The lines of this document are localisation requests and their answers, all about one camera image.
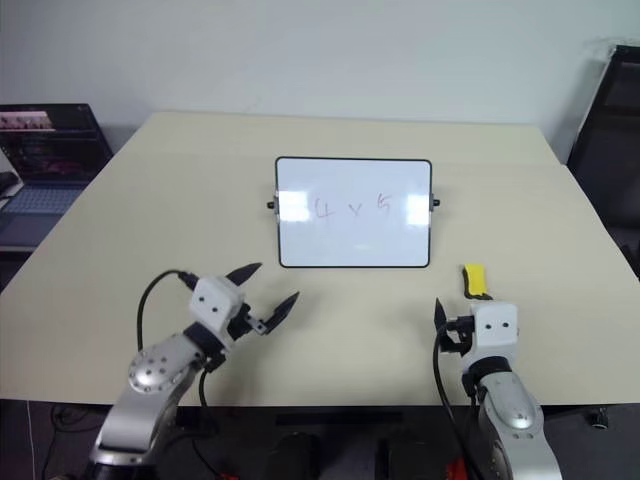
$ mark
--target laptop keyboard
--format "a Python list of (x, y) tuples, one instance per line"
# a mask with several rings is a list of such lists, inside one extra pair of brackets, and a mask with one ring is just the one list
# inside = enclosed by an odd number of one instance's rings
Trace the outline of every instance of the laptop keyboard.
[(81, 193), (80, 189), (25, 187), (11, 199), (3, 212), (63, 215)]

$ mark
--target black cable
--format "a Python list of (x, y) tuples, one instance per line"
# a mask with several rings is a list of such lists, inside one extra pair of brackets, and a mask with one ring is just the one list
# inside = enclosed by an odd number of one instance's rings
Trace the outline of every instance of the black cable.
[(171, 269), (165, 270), (156, 278), (151, 280), (151, 283), (147, 285), (147, 288), (144, 289), (142, 296), (140, 297), (140, 302), (138, 303), (138, 315), (136, 321), (136, 338), (138, 340), (138, 351), (141, 351), (144, 348), (144, 344), (142, 343), (142, 314), (144, 313), (144, 304), (147, 303), (147, 297), (151, 293), (151, 290), (158, 284), (160, 280), (169, 275), (179, 275), (181, 273), (180, 270)]
[(478, 464), (475, 462), (471, 453), (469, 452), (469, 447), (467, 446), (467, 442), (464, 439), (458, 425), (456, 424), (456, 419), (453, 416), (453, 410), (451, 409), (451, 403), (449, 402), (449, 397), (447, 397), (447, 392), (444, 390), (444, 385), (442, 383), (442, 377), (440, 375), (440, 340), (446, 334), (446, 325), (442, 325), (438, 328), (438, 332), (436, 334), (436, 339), (433, 344), (433, 376), (436, 380), (436, 387), (438, 387), (438, 394), (440, 395), (440, 400), (442, 401), (442, 406), (444, 407), (445, 412), (447, 413), (447, 417), (449, 418), (449, 422), (451, 423), (451, 427), (453, 428), (453, 433), (455, 434), (456, 440), (460, 445), (460, 450), (462, 451), (462, 458), (464, 459), (464, 463), (467, 466), (467, 470), (472, 470), (474, 475), (479, 480), (484, 480), (484, 476), (482, 475)]
[(207, 377), (207, 371), (206, 370), (202, 370), (202, 373), (200, 374), (200, 381), (198, 382), (198, 397), (200, 397), (200, 406), (202, 408), (207, 408), (207, 399), (204, 396), (204, 381)]
[(42, 480), (46, 480), (47, 467), (49, 466), (49, 462), (51, 461), (51, 458), (53, 456), (53, 451), (54, 451), (56, 440), (58, 438), (58, 433), (86, 433), (101, 427), (101, 425), (93, 425), (91, 427), (86, 427), (86, 428), (75, 428), (75, 429), (64, 428), (65, 426), (70, 427), (80, 423), (82, 420), (86, 418), (86, 416), (89, 414), (89, 411), (85, 410), (77, 418), (74, 418), (72, 420), (67, 420), (65, 419), (65, 417), (68, 417), (70, 415), (70, 413), (67, 411), (68, 408), (65, 406), (62, 406), (62, 409), (60, 410), (60, 412), (56, 414), (56, 407), (58, 406), (59, 405), (54, 403), (51, 406), (51, 410), (49, 410), (49, 421), (51, 422), (51, 426), (53, 427), (53, 435), (51, 436), (51, 441), (49, 442), (49, 447), (47, 448), (47, 453), (44, 457), (42, 470), (40, 471), (40, 478)]
[(464, 438), (469, 441), (471, 435), (471, 425), (475, 417), (476, 411), (476, 397), (471, 397), (471, 404), (469, 405), (469, 411), (467, 412), (467, 419), (464, 422)]
[(144, 343), (142, 342), (142, 314), (144, 313), (144, 305), (147, 303), (147, 297), (160, 280), (172, 274), (177, 275), (178, 278), (182, 280), (182, 283), (184, 283), (191, 291), (196, 288), (196, 283), (200, 280), (200, 278), (194, 273), (187, 272), (185, 270), (176, 270), (175, 268), (165, 270), (156, 278), (151, 280), (151, 283), (144, 289), (144, 292), (140, 297), (140, 302), (138, 303), (138, 315), (136, 318), (136, 339), (138, 341), (138, 351), (141, 351), (144, 348)]
[(198, 449), (198, 445), (196, 445), (196, 439), (193, 438), (191, 439), (191, 446), (193, 447), (193, 451), (196, 453), (196, 455), (198, 456), (198, 458), (200, 459), (200, 461), (207, 467), (207, 469), (213, 473), (213, 478), (224, 478), (222, 475), (220, 475), (220, 473), (218, 473), (218, 471), (213, 468), (213, 465), (211, 465), (206, 458), (204, 458), (204, 455), (202, 455), (202, 452), (200, 452), (200, 450)]

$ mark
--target red object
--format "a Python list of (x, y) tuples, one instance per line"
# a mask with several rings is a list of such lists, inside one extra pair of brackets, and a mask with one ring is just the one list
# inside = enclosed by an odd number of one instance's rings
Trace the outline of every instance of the red object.
[(447, 465), (447, 480), (469, 480), (462, 457)]

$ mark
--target whiteboard frame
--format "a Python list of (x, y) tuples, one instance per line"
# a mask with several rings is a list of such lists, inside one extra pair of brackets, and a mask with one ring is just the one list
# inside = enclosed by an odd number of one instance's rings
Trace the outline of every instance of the whiteboard frame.
[[(279, 201), (279, 185), (278, 185), (278, 162), (283, 158), (298, 158), (301, 160), (358, 160), (367, 162), (424, 162), (429, 164), (429, 226), (427, 228), (427, 263), (424, 265), (285, 265), (282, 263), (282, 241), (280, 235), (280, 207)], [(426, 158), (366, 158), (366, 157), (312, 157), (300, 155), (281, 155), (274, 162), (275, 171), (275, 197), (274, 211), (276, 215), (276, 228), (278, 230), (278, 263), (283, 268), (426, 268), (431, 263), (431, 217), (433, 216), (433, 164)]]

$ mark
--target yellow object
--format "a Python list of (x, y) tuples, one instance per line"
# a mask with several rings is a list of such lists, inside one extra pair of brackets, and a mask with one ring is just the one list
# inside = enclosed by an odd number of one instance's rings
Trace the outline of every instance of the yellow object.
[(477, 300), (492, 300), (487, 288), (484, 265), (465, 263), (462, 270), (464, 277), (464, 296)]

